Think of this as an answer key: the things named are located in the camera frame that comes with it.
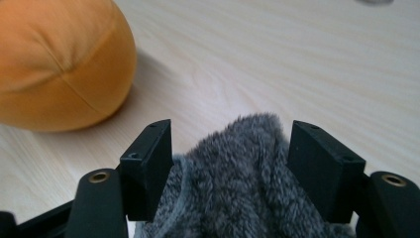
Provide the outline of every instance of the orange plush ball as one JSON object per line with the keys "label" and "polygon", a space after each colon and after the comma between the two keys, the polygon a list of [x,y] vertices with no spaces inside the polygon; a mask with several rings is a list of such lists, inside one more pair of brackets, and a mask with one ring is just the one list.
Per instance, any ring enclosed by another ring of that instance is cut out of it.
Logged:
{"label": "orange plush ball", "polygon": [[0,0],[0,123],[88,127],[124,102],[136,47],[111,0]]}

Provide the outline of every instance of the stuffed toy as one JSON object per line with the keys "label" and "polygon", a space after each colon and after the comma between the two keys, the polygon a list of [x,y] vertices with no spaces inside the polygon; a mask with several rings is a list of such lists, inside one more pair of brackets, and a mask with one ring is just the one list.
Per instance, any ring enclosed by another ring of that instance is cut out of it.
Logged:
{"label": "stuffed toy", "polygon": [[155,220],[135,238],[355,237],[322,219],[286,166],[288,144],[275,115],[257,114],[174,156]]}
{"label": "stuffed toy", "polygon": [[2,0],[0,36],[0,123],[84,128],[129,92],[136,47],[112,0]]}

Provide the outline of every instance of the gray fluffy fabric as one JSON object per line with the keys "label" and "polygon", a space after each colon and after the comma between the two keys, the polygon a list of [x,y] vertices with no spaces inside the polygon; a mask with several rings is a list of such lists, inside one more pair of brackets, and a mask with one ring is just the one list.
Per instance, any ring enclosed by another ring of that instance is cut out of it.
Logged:
{"label": "gray fluffy fabric", "polygon": [[322,220],[287,153],[277,116],[239,118],[173,157],[155,221],[135,237],[354,237]]}

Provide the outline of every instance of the wooden table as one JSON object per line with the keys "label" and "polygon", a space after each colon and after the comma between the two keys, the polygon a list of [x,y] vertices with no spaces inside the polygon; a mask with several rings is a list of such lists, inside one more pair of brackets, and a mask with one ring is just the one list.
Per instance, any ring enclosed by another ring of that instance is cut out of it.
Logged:
{"label": "wooden table", "polygon": [[367,160],[420,184],[420,2],[117,0],[135,36],[127,102],[88,129],[0,126],[0,210],[18,222],[73,199],[115,168],[148,124],[172,120],[175,153],[240,115],[316,124]]}

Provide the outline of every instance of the black bracket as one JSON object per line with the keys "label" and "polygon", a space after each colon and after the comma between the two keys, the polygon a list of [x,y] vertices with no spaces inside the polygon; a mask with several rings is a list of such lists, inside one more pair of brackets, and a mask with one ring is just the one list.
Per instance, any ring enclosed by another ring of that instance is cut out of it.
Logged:
{"label": "black bracket", "polygon": [[360,217],[357,235],[419,237],[420,190],[408,178],[364,174],[366,161],[321,128],[294,121],[287,166],[325,221]]}
{"label": "black bracket", "polygon": [[[392,173],[365,175],[366,161],[321,128],[294,121],[287,165],[325,221],[348,223],[355,211],[359,238],[419,236],[418,186]],[[126,215],[154,220],[171,167],[170,121],[159,121],[116,170],[85,175],[74,201],[20,225],[0,212],[0,238],[128,237]]]}

